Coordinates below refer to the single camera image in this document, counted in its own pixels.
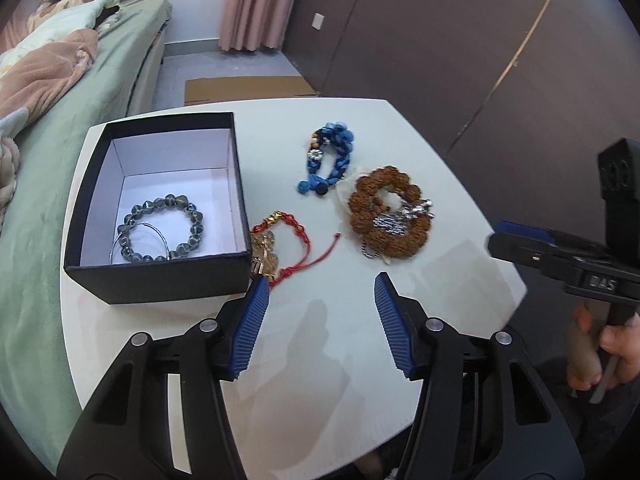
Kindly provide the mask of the person's right hand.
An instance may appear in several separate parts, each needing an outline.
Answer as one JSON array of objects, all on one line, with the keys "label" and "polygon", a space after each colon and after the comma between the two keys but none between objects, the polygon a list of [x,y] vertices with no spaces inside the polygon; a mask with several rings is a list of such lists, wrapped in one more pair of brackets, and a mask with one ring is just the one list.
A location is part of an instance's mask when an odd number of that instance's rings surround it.
[{"label": "person's right hand", "polygon": [[[639,315],[625,325],[605,325],[600,331],[599,347],[610,356],[617,356],[618,363],[615,373],[606,381],[606,388],[614,389],[623,384],[629,384],[639,376],[640,344],[639,344]],[[583,358],[569,356],[567,364],[567,382],[570,388],[587,391],[602,382],[601,372],[590,372],[585,369],[590,356],[597,357],[597,352],[589,350]]]}]

